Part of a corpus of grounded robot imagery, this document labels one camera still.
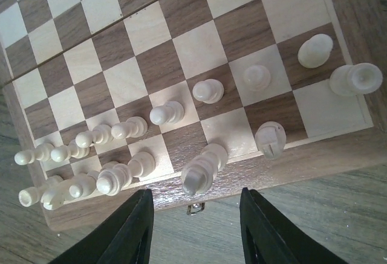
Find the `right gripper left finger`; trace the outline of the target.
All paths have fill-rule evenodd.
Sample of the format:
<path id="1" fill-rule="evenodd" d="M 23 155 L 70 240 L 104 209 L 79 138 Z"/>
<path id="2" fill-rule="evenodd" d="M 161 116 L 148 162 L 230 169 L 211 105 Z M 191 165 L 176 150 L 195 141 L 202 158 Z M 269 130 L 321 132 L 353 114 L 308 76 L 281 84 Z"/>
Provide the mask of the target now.
<path id="1" fill-rule="evenodd" d="M 153 226 L 152 191 L 139 190 L 51 263 L 149 263 Z"/>

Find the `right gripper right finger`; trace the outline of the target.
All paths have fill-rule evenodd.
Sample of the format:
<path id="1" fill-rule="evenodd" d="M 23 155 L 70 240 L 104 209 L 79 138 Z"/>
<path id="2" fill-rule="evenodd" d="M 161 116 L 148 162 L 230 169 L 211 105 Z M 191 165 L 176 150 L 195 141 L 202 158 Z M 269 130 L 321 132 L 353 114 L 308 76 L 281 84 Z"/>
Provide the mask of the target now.
<path id="1" fill-rule="evenodd" d="M 305 234 L 262 194 L 244 187 L 239 203 L 246 263 L 345 263 Z"/>

